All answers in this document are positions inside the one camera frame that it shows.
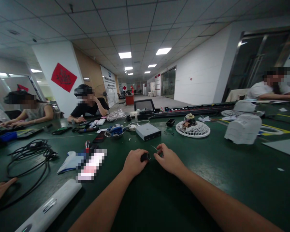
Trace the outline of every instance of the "plastic bag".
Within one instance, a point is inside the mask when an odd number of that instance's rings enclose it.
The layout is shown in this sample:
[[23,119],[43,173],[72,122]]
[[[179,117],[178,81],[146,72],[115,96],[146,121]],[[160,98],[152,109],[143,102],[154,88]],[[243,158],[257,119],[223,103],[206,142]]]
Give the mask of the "plastic bag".
[[115,121],[117,119],[125,119],[125,118],[126,118],[125,112],[123,112],[122,109],[119,109],[118,111],[110,113],[106,117],[106,120],[107,121]]

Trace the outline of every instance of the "smartphone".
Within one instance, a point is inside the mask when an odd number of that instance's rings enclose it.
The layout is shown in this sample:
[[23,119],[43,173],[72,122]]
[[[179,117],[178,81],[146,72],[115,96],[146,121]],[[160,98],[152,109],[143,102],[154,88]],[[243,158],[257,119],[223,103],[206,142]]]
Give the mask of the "smartphone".
[[61,135],[65,132],[67,132],[68,130],[72,129],[72,127],[62,127],[62,128],[59,128],[58,130],[54,131],[52,133],[52,135]]

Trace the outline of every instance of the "red paper sign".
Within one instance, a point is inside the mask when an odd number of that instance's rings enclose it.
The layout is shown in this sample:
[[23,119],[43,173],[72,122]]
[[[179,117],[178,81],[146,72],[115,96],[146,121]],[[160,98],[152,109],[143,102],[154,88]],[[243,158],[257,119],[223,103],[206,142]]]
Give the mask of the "red paper sign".
[[64,90],[70,92],[76,79],[77,76],[58,63],[51,80]]

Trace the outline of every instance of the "black chair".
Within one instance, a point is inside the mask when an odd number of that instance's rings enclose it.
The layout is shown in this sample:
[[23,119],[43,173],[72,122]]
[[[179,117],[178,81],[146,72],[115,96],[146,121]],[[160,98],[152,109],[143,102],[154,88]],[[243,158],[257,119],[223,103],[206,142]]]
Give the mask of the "black chair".
[[154,103],[152,102],[152,99],[145,99],[145,100],[139,100],[139,101],[134,101],[134,111],[137,109],[149,109],[153,110],[155,109]]
[[5,113],[12,120],[17,118],[22,112],[20,110],[14,110],[14,111],[5,111]]

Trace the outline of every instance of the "woman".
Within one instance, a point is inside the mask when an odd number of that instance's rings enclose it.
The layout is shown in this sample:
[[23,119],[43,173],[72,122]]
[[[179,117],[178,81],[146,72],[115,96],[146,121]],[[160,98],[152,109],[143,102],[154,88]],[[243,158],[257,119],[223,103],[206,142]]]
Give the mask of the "woman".
[[51,105],[47,102],[37,100],[35,95],[29,94],[24,90],[9,92],[4,98],[4,102],[10,105],[22,105],[24,110],[16,119],[3,122],[0,126],[28,126],[55,118],[55,113]]

